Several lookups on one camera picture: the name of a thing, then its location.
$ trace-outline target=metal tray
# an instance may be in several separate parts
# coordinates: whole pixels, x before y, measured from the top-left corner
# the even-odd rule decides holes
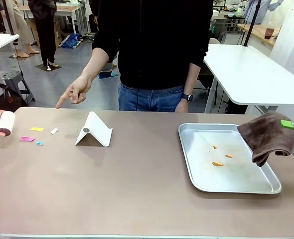
[[[237,127],[235,124],[202,123],[184,123],[179,127],[191,182],[205,192],[279,193],[280,181],[267,163],[259,168],[252,162],[252,151]],[[216,167],[213,161],[224,166]]]

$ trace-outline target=pink paper scrap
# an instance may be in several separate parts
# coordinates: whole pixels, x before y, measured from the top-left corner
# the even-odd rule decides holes
[[[32,142],[34,140],[35,140],[34,137],[21,137],[21,139],[19,141]]]

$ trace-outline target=yellow paper scrap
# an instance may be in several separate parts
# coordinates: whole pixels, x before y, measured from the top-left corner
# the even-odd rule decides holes
[[[31,131],[38,131],[38,132],[42,132],[44,130],[44,128],[37,128],[37,127],[33,127],[30,129]]]

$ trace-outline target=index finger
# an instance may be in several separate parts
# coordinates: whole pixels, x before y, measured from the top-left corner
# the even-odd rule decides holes
[[[64,104],[64,102],[69,98],[69,89],[67,89],[64,94],[62,94],[62,96],[59,98],[59,101],[56,104],[56,108],[59,109],[62,107],[62,105]]]

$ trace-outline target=white phone stand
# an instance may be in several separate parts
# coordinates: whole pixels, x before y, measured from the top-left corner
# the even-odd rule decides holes
[[[82,127],[75,146],[90,133],[102,146],[108,147],[111,142],[113,128],[108,128],[94,112],[89,112],[86,122]]]

